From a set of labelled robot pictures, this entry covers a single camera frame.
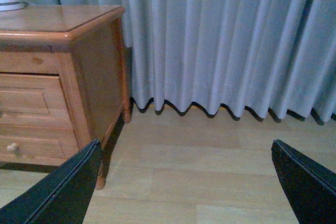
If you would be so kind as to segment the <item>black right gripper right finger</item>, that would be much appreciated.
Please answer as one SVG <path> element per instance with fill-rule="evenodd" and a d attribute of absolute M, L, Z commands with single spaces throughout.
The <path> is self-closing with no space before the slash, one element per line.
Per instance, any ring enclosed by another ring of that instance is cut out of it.
<path fill-rule="evenodd" d="M 299 223 L 335 223 L 335 173 L 281 140 L 271 147 L 279 182 Z"/>

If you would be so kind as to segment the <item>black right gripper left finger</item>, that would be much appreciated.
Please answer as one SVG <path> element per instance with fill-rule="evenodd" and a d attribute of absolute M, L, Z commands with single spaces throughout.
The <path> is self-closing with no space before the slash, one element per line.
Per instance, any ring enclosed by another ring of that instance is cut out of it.
<path fill-rule="evenodd" d="M 98 139 L 1 208 L 1 223 L 83 223 L 99 173 Z"/>

